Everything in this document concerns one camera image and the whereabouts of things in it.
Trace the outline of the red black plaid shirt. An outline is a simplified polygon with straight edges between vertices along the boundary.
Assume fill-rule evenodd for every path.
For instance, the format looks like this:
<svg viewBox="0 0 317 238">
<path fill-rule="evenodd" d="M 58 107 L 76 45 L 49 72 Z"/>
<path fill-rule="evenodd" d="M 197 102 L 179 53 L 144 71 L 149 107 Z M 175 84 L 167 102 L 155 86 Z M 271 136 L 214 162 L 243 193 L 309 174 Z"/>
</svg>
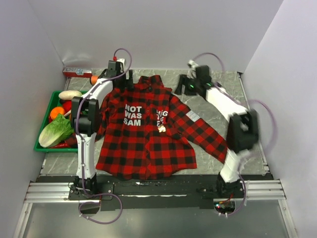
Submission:
<svg viewBox="0 0 317 238">
<path fill-rule="evenodd" d="M 195 169 L 193 144 L 220 162 L 224 138 L 163 85 L 161 77 L 140 77 L 133 90 L 113 89 L 101 104 L 102 139 L 96 169 L 121 179 L 161 179 Z M 164 125 L 166 132 L 159 133 Z"/>
</svg>

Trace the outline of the gold leaf brooch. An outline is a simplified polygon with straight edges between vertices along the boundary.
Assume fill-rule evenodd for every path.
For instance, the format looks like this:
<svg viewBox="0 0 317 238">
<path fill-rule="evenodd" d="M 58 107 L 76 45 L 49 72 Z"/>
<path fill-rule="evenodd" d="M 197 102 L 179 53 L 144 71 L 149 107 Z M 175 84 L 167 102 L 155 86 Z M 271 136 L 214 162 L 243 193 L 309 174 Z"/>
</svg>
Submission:
<svg viewBox="0 0 317 238">
<path fill-rule="evenodd" d="M 159 133 L 166 132 L 165 126 L 164 126 L 164 125 L 160 125 L 160 126 L 158 127 L 158 131 L 159 131 Z"/>
</svg>

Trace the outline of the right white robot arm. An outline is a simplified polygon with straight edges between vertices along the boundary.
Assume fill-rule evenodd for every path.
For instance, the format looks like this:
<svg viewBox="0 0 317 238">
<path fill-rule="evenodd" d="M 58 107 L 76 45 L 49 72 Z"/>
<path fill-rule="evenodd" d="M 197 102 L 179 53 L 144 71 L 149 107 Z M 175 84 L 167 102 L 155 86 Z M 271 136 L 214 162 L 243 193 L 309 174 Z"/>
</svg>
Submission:
<svg viewBox="0 0 317 238">
<path fill-rule="evenodd" d="M 225 138 L 227 156 L 215 185 L 216 193 L 226 198 L 240 189 L 240 172 L 259 141 L 258 113 L 242 106 L 220 83 L 213 82 L 207 65 L 198 65 L 190 60 L 188 67 L 188 73 L 179 76 L 175 93 L 200 95 L 215 106 L 228 122 Z"/>
</svg>

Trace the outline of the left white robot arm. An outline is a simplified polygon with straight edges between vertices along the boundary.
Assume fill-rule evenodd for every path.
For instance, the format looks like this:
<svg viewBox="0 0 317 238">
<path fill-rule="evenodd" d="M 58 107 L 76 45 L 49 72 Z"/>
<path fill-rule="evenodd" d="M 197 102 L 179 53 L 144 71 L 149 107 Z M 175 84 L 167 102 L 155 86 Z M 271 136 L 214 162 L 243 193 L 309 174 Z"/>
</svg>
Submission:
<svg viewBox="0 0 317 238">
<path fill-rule="evenodd" d="M 98 195 L 94 152 L 102 120 L 101 104 L 113 88 L 133 87 L 133 71 L 125 65 L 125 59 L 114 57 L 99 76 L 91 77 L 92 88 L 82 96 L 72 99 L 71 126 L 76 133 L 78 167 L 71 192 L 80 190 L 86 199 L 93 199 Z"/>
</svg>

